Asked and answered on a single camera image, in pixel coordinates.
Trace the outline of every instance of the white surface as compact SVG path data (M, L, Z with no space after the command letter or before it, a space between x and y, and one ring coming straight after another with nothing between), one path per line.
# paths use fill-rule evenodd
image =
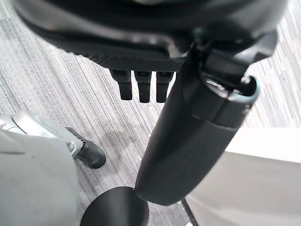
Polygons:
M301 163L301 128L241 128L226 151Z

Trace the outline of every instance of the floor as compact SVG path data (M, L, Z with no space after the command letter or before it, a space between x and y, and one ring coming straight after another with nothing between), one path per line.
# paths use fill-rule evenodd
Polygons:
M244 127L301 126L301 2L291 0L279 26L273 57L253 65L262 92ZM0 115L29 109L71 126L96 142L108 156L106 165L89 170L77 162L79 214L99 194L116 186L134 186L137 170L162 104L156 103L155 83L149 104L121 101L107 69L65 53L29 31L9 0L0 1ZM150 205L150 226L184 226L182 205Z

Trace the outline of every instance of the gray striped carpet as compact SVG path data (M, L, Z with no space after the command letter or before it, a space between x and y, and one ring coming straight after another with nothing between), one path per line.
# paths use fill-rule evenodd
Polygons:
M301 126L301 2L291 0L279 26L275 55L249 72L262 83L261 97L246 127ZM108 156L99 170L77 162L79 215L99 194L117 186L134 186L139 163L162 104L140 104L137 85L133 101L121 101L107 69L67 54L29 31L8 0L0 1L0 115L29 109L71 126L102 147ZM150 205L150 226L184 226L188 217L180 204Z

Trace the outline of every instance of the black plastic tab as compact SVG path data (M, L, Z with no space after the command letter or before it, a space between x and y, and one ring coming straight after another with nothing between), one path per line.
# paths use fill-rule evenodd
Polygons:
M174 76L173 72L157 72L157 102L164 103L166 101L169 83Z
M134 72L138 83L139 99L141 103L149 103L151 91L151 72Z
M133 98L131 71L110 70L110 72L113 79L118 82L121 99L131 100Z

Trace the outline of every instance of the foot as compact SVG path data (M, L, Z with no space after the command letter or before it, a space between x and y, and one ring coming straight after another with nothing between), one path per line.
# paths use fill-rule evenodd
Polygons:
M74 129L66 127L69 132L76 136L84 144L82 149L79 151L77 158L81 160L86 166L91 169L101 168L106 161L105 153L92 141L84 139Z

